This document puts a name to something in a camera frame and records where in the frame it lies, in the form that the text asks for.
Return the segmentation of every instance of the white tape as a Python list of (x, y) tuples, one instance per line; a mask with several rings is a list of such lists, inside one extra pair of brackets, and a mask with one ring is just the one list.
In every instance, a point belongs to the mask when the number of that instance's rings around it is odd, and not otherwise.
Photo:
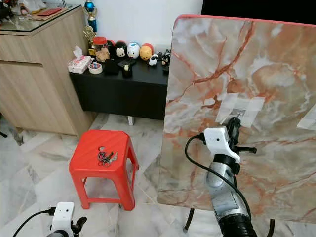
[(297, 127), (316, 131), (316, 104), (300, 120)]
[(228, 122), (231, 117), (238, 116), (241, 125), (251, 127), (257, 113), (262, 109), (265, 102), (264, 97), (253, 97), (252, 99), (238, 98), (239, 93), (228, 93), (222, 100), (216, 122), (220, 124)]

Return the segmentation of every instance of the cabinet door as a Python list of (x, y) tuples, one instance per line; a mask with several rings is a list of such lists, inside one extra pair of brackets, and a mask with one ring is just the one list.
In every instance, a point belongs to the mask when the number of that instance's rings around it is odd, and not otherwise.
[(75, 134), (41, 64), (0, 61), (0, 111), (15, 127)]

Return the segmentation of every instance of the tissue box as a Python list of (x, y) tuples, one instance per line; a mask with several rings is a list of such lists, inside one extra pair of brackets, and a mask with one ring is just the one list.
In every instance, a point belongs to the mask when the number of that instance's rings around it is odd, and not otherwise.
[(90, 56), (81, 56), (68, 63), (68, 71), (82, 74), (92, 62)]

